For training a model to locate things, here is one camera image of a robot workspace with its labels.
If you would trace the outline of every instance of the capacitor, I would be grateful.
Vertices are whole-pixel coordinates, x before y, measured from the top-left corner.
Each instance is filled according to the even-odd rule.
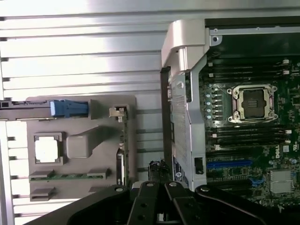
[[[290,159],[290,162],[291,162],[292,164],[296,164],[296,163],[297,163],[297,160],[294,159],[294,158],[291,158],[291,159]]]

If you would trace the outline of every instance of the blue latch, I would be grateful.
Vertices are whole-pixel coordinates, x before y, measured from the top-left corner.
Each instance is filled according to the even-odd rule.
[[[50,101],[51,115],[53,117],[65,117],[83,115],[88,116],[88,102],[77,102],[71,100],[51,100]]]

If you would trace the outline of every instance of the cpu socket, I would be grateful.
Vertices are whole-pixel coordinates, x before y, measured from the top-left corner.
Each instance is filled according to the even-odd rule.
[[[270,122],[278,118],[274,111],[274,92],[270,84],[240,85],[227,89],[232,95],[231,123]]]

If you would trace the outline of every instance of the motherboard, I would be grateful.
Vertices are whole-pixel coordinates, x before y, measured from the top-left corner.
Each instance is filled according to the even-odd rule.
[[[208,58],[199,90],[209,185],[300,207],[299,69],[297,57]]]

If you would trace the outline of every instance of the gray plastic panel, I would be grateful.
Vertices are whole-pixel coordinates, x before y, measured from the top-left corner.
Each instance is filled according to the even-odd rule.
[[[29,156],[29,172],[33,174],[36,171],[51,171],[55,174],[88,174],[85,179],[70,179],[67,180],[35,180],[30,181],[30,192],[33,194],[33,201],[45,199],[68,199],[68,198],[82,198],[91,193],[95,188],[101,189],[103,187],[116,184],[117,175],[117,158],[116,154],[120,144],[120,135],[123,123],[119,123],[115,117],[109,118],[109,108],[116,106],[127,107],[128,121],[128,149],[129,149],[129,178],[132,182],[137,180],[137,164],[136,164],[136,141],[135,141],[135,96],[71,96],[71,97],[30,97],[28,101],[43,100],[43,99],[70,99],[77,101],[96,101],[97,107],[92,107],[90,110],[94,114],[99,114],[99,119],[91,120],[90,118],[67,118],[51,121],[28,121],[28,156]],[[67,158],[67,142],[66,138],[81,134],[85,131],[91,130],[96,126],[103,126],[109,128],[109,137],[106,137],[92,151],[89,158]],[[35,163],[34,140],[37,133],[54,133],[64,132],[66,137],[63,137],[63,155],[65,156],[64,165],[40,166]],[[99,173],[105,179],[97,179],[93,177]],[[40,189],[53,189],[51,196],[45,198],[35,198],[35,193]]]

